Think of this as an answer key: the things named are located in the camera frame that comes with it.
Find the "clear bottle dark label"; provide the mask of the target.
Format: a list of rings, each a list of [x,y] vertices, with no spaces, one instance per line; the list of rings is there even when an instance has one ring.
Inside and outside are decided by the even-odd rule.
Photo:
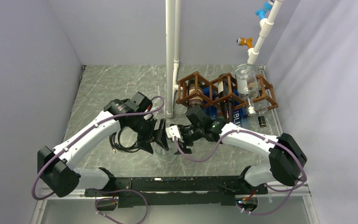
[[[167,139],[168,150],[163,149],[157,143],[152,143],[151,145],[154,151],[153,156],[160,161],[173,162],[178,157],[175,154],[177,152],[177,148],[171,139]]]

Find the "clear bottle with cork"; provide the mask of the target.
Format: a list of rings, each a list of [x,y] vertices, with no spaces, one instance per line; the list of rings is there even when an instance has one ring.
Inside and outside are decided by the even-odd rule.
[[[255,116],[254,99],[257,97],[257,68],[252,64],[241,64],[234,71],[239,97],[246,102],[248,116]]]

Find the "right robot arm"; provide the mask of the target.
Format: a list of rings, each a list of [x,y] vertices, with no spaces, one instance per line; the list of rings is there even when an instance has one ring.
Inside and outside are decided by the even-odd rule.
[[[278,181],[295,188],[297,184],[307,181],[304,171],[307,157],[291,135],[266,135],[223,118],[211,119],[200,106],[188,109],[186,117],[189,125],[170,125],[166,129],[167,136],[176,144],[180,154],[185,155],[184,149],[195,141],[206,139],[218,146],[223,144],[248,150],[268,160],[264,164],[244,168],[238,181],[242,193],[249,194],[257,186],[269,182]]]

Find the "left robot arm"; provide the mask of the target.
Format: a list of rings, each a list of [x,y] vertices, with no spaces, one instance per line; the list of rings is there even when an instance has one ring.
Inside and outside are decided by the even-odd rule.
[[[75,189],[93,189],[103,196],[111,195],[116,189],[116,177],[105,168],[84,169],[78,164],[92,149],[112,134],[123,128],[130,128],[138,135],[137,147],[153,153],[152,142],[168,150],[165,120],[145,119],[162,110],[153,107],[153,99],[137,92],[131,99],[114,99],[84,127],[63,143],[49,149],[43,146],[37,153],[37,178],[31,194],[36,200],[52,195],[65,197]]]

